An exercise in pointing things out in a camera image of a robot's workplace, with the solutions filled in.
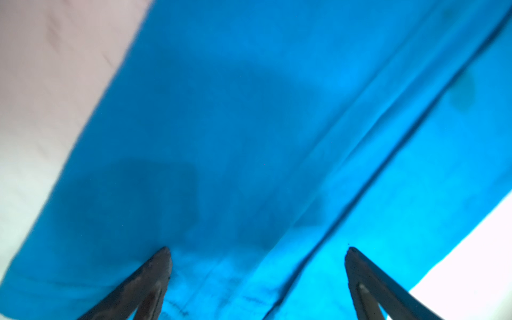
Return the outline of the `blue t shirt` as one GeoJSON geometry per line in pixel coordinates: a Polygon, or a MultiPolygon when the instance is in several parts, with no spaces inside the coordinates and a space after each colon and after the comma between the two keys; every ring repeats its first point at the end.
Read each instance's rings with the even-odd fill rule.
{"type": "Polygon", "coordinates": [[[162,319],[354,319],[511,189],[510,1],[156,1],[1,284],[77,319],[148,258],[162,319]]]}

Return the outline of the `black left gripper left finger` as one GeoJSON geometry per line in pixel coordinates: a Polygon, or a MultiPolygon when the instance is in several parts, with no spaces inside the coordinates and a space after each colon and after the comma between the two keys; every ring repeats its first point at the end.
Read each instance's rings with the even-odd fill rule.
{"type": "Polygon", "coordinates": [[[169,248],[161,248],[79,320],[158,319],[172,267],[169,248]]]}

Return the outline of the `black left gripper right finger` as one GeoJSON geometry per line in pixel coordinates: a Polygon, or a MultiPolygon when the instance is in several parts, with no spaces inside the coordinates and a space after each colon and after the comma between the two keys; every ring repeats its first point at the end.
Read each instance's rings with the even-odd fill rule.
{"type": "Polygon", "coordinates": [[[372,260],[355,247],[345,256],[345,270],[353,305],[359,320],[441,320],[372,260]]]}

